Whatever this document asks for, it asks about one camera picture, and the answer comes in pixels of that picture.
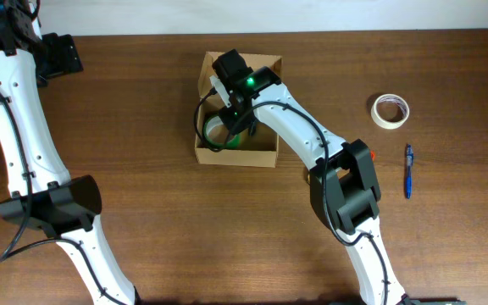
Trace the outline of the green tape roll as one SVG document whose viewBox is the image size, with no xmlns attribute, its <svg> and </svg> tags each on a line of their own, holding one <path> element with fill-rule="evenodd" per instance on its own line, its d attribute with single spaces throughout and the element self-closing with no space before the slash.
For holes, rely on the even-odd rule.
<svg viewBox="0 0 488 305">
<path fill-rule="evenodd" d="M 231 135 L 225 143 L 225 138 L 229 135 L 229 130 L 224 125 L 218 115 L 209 117 L 203 125 L 203 136 L 207 142 L 216 148 L 225 146 L 228 149 L 237 149 L 241 143 L 240 135 Z"/>
</svg>

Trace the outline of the brown cardboard box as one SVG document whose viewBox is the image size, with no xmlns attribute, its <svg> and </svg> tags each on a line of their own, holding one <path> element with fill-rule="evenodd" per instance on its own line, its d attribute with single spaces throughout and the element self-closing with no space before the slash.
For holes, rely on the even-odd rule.
<svg viewBox="0 0 488 305">
<path fill-rule="evenodd" d="M 223 144 L 228 134 L 227 128 L 218 117 L 218 111 L 224 106 L 224 102 L 218 94 L 208 95 L 212 89 L 210 78 L 216 75 L 212 64 L 221 54 L 207 52 L 198 77 L 200 104 L 194 113 L 194 148 L 197 161 L 200 164 L 273 168 L 277 163 L 280 137 L 262 123 L 255 125 L 254 132 L 245 129 L 232 136 L 226 149 L 214 151 Z"/>
</svg>

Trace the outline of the white masking tape roll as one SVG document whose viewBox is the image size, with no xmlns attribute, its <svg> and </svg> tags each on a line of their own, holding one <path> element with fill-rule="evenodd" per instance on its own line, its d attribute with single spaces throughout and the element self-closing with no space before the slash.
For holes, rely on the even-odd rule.
<svg viewBox="0 0 488 305">
<path fill-rule="evenodd" d="M 379 127 L 395 130 L 408 120 L 410 107 L 404 98 L 396 94 L 383 94 L 373 102 L 370 115 Z"/>
</svg>

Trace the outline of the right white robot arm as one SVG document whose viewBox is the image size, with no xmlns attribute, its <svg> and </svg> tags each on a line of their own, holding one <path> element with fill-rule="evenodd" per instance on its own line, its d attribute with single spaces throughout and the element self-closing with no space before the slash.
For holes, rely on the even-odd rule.
<svg viewBox="0 0 488 305">
<path fill-rule="evenodd" d="M 231 50 L 213 62 L 219 114 L 231 135 L 267 125 L 297 154 L 310 174 L 313 209 L 350 257 L 364 304 L 409 304 L 380 233 L 379 182 L 371 151 L 324 128 L 268 67 L 252 69 Z"/>
</svg>

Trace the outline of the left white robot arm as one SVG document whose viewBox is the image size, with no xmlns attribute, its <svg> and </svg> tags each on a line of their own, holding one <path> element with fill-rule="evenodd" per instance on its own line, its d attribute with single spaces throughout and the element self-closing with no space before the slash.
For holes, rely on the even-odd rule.
<svg viewBox="0 0 488 305">
<path fill-rule="evenodd" d="M 8 172 L 3 219 L 19 226 L 0 263 L 26 229 L 41 230 L 69 256 L 96 304 L 138 304 L 103 233 L 102 198 L 90 175 L 72 178 L 53 143 L 38 90 L 83 70 L 72 36 L 42 34 L 37 1 L 0 0 L 0 145 Z"/>
</svg>

